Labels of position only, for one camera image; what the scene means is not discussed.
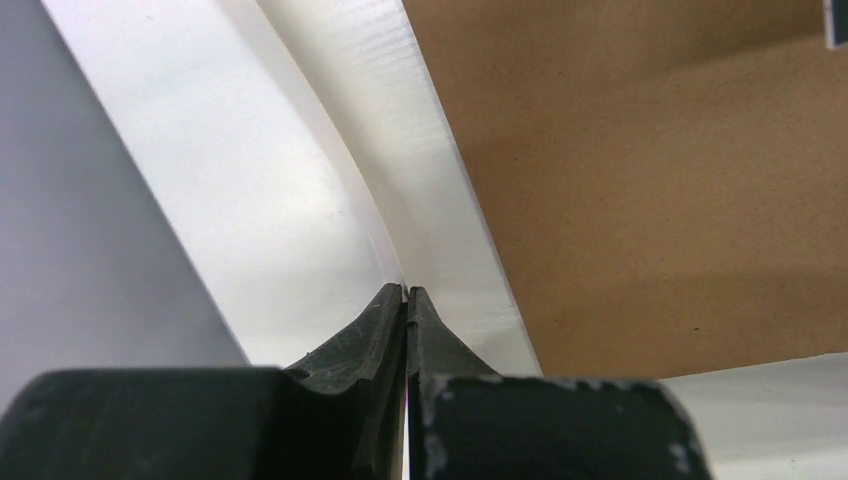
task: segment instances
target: brown cardboard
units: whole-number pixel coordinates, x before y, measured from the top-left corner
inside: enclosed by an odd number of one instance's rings
[[[406,0],[546,374],[848,350],[819,0]]]

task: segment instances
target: white surface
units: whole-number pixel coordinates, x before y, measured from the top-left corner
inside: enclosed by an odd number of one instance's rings
[[[539,366],[400,0],[260,0],[371,189],[410,285],[492,367]]]
[[[719,480],[848,478],[848,354],[664,381]]]

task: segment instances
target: worn black coating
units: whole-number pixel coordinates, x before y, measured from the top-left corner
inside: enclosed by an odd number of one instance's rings
[[[410,473],[423,479],[710,478],[686,412],[656,382],[498,375],[409,298]]]
[[[44,375],[0,421],[0,479],[391,478],[405,328],[387,285],[286,370]]]

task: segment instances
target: gray surface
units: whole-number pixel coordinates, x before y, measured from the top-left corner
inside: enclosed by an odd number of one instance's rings
[[[47,13],[3,0],[0,411],[47,369],[241,363]]]

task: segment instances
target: cardboard surface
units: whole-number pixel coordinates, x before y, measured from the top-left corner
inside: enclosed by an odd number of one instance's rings
[[[819,0],[406,0],[548,375],[848,350]]]

